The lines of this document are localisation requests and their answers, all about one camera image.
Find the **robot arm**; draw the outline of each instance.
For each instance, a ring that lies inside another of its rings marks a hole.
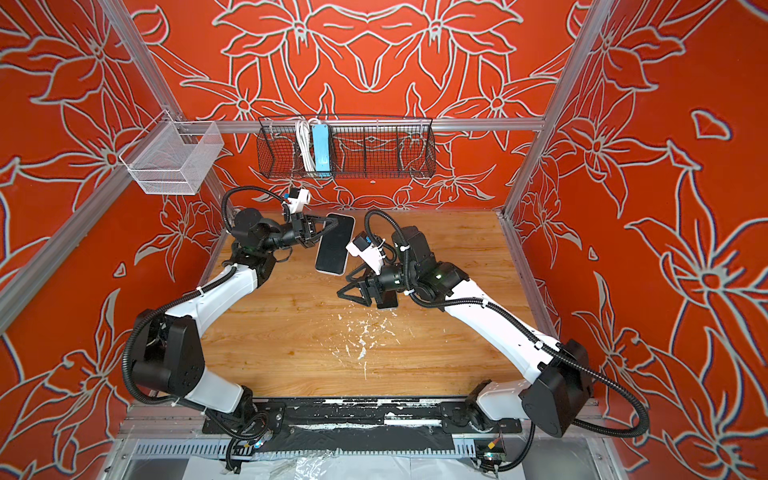
[[[517,382],[489,382],[485,385],[475,401],[482,413],[491,420],[530,419],[548,434],[562,436],[591,396],[592,381],[584,373],[546,353],[542,346],[565,352],[581,365],[588,366],[584,348],[573,340],[563,346],[557,339],[525,325],[499,306],[500,310],[528,330],[521,331],[499,312],[487,307],[495,302],[467,273],[452,263],[437,261],[418,228],[403,227],[400,231],[402,239],[399,233],[392,236],[399,262],[390,264],[384,261],[384,243],[378,237],[371,238],[372,234],[361,233],[350,242],[347,250],[366,264],[347,277],[349,284],[339,290],[339,297],[366,306],[371,306],[375,300],[380,309],[397,307],[398,292],[418,294],[426,300],[420,303],[425,306],[444,303],[439,307],[441,310],[466,323],[488,340],[525,378]],[[408,266],[403,261],[405,250],[409,251]],[[363,269],[362,275],[355,276]],[[406,276],[413,291],[406,291]],[[355,288],[360,291],[360,296],[348,294]],[[450,302],[459,299],[473,301]]]
[[[277,260],[276,250],[300,244],[313,246],[337,220],[305,215],[308,190],[291,189],[285,196],[285,223],[262,217],[254,208],[240,211],[230,232],[235,237],[229,267],[198,294],[187,295],[164,312],[144,311],[137,319],[136,341],[130,352],[130,378],[136,385],[186,400],[185,405],[230,417],[238,425],[253,413],[247,387],[219,377],[205,366],[200,338],[236,301],[266,282]],[[321,231],[316,225],[322,223]],[[152,316],[149,322],[143,321]]]

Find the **blue power strip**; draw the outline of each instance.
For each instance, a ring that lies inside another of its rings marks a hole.
[[[315,147],[315,169],[318,172],[329,172],[321,174],[321,177],[330,177],[331,158],[328,152],[328,125],[312,126],[312,142]]]

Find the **wooden tabletop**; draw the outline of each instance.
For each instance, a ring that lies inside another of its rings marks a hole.
[[[356,234],[362,231],[365,212],[344,214],[357,219]],[[534,325],[495,213],[391,215],[401,227],[416,225],[437,260],[454,263],[497,303]],[[372,228],[391,237],[381,218],[372,220]],[[229,244],[219,263],[229,258]],[[465,395],[484,379],[522,378],[498,350],[447,313],[403,295],[395,310],[341,300],[336,291],[344,277],[315,271],[316,253],[294,247],[264,285],[208,329],[203,350],[209,368],[256,396]],[[359,264],[350,257],[347,272]]]

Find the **enclosure wall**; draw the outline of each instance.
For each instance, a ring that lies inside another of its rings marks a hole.
[[[160,108],[93,0],[3,2],[0,84],[2,288],[103,197]],[[220,231],[212,203],[131,184],[0,336],[0,478],[96,478],[128,404],[128,329],[196,286]]]
[[[0,290],[160,108],[95,0],[0,6]]]
[[[204,190],[131,184],[2,335],[0,476],[99,473],[131,401],[120,355],[136,315],[194,289],[218,238]]]
[[[586,0],[184,2],[126,0],[187,118],[364,113],[543,115]],[[227,135],[227,186],[301,184],[314,205],[490,208],[504,202],[533,133],[439,134],[431,179],[265,180],[256,139]]]
[[[633,478],[768,472],[766,58],[764,2],[620,0],[513,215]]]

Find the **white plastic sheet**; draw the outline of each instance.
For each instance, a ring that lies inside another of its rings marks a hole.
[[[525,480],[522,467],[498,476]],[[482,480],[494,478],[472,467],[440,458],[387,455],[302,457],[291,460],[243,463],[240,475],[227,472],[224,462],[191,457],[183,480]]]

